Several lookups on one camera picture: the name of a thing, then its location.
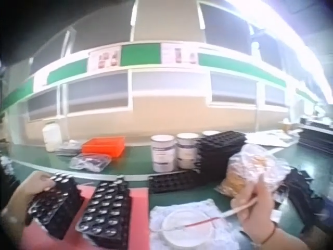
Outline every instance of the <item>green stripe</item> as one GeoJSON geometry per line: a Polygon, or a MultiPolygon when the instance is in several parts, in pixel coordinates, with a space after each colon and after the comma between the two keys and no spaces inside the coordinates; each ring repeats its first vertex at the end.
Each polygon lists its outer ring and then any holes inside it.
{"type": "Polygon", "coordinates": [[[128,44],[121,48],[120,66],[161,64],[161,44],[128,44]]]}
{"type": "MultiPolygon", "coordinates": [[[[265,81],[276,84],[285,88],[286,83],[283,79],[275,77],[265,70],[254,66],[250,63],[238,61],[235,59],[208,55],[199,53],[199,65],[215,69],[225,69],[247,74],[252,77],[263,79],[265,81]]],[[[52,72],[47,77],[47,84],[56,84],[57,82],[69,77],[78,76],[87,72],[87,58],[79,61],[71,62],[52,72]]],[[[123,45],[121,49],[120,66],[135,65],[158,65],[161,64],[161,44],[160,43],[144,43],[144,44],[128,44],[123,45]]],[[[2,111],[33,94],[33,77],[29,78],[20,88],[11,92],[4,100],[2,111]]],[[[306,99],[313,101],[309,95],[302,93],[306,99]]]]}
{"type": "Polygon", "coordinates": [[[47,84],[53,84],[69,77],[87,73],[87,63],[88,58],[85,58],[79,61],[71,62],[54,71],[51,71],[47,77],[47,84]]]}
{"type": "Polygon", "coordinates": [[[33,79],[34,77],[28,78],[20,87],[9,93],[3,100],[2,111],[33,93],[33,79]]]}
{"type": "Polygon", "coordinates": [[[285,88],[286,82],[283,79],[273,76],[265,70],[249,64],[247,62],[238,61],[228,57],[208,55],[199,53],[199,65],[207,66],[218,69],[226,69],[231,71],[237,71],[243,74],[248,74],[253,77],[261,78],[268,82],[275,83],[278,86],[285,88]]]}
{"type": "Polygon", "coordinates": [[[312,103],[316,103],[316,101],[308,93],[306,93],[304,91],[296,89],[296,94],[302,96],[304,99],[307,99],[308,101],[310,101],[312,103]]]}

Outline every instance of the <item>white bottle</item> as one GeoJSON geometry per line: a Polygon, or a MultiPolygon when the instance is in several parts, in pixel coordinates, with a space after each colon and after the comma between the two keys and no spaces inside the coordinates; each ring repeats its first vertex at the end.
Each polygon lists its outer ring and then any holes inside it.
{"type": "Polygon", "coordinates": [[[43,137],[46,151],[54,152],[62,144],[60,126],[56,123],[48,123],[43,128],[43,137]]]}

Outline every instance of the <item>white jar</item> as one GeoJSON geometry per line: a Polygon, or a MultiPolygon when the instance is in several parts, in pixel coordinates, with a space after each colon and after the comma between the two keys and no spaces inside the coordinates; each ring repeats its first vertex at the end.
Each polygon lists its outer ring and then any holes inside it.
{"type": "Polygon", "coordinates": [[[175,168],[175,138],[158,134],[151,137],[153,169],[158,173],[171,172],[175,168]]]}
{"type": "Polygon", "coordinates": [[[196,143],[199,138],[195,133],[181,133],[177,135],[177,162],[183,169],[194,169],[197,158],[196,143]]]}
{"type": "Polygon", "coordinates": [[[62,144],[60,126],[56,123],[49,123],[43,128],[43,137],[46,151],[54,152],[62,144]]]}
{"type": "Polygon", "coordinates": [[[216,130],[206,130],[203,131],[202,135],[204,136],[211,136],[211,135],[215,135],[215,134],[219,134],[220,131],[216,131],[216,130]]]}

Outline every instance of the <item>paint can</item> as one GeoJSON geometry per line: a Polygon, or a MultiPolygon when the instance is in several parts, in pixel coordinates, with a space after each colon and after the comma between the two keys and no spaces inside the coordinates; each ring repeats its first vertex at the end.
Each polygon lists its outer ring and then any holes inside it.
{"type": "Polygon", "coordinates": [[[181,133],[177,135],[177,162],[180,168],[195,168],[198,138],[199,135],[195,133],[181,133]]]}
{"type": "Polygon", "coordinates": [[[158,173],[171,172],[175,168],[175,137],[167,134],[153,135],[151,138],[153,169],[158,173]]]}
{"type": "Polygon", "coordinates": [[[215,134],[219,134],[220,131],[217,131],[217,130],[206,130],[206,131],[203,131],[202,135],[204,136],[210,136],[210,135],[215,135],[215,134]]]}

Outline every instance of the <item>bracelet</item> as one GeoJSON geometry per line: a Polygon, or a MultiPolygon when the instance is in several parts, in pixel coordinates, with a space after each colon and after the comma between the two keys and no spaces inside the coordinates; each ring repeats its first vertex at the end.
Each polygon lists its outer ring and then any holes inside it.
{"type": "Polygon", "coordinates": [[[273,228],[273,231],[271,232],[271,234],[260,244],[260,245],[263,245],[263,244],[265,244],[267,241],[269,241],[270,240],[270,238],[275,234],[275,231],[276,231],[276,226],[275,226],[275,224],[273,224],[274,225],[274,228],[273,228]]]}

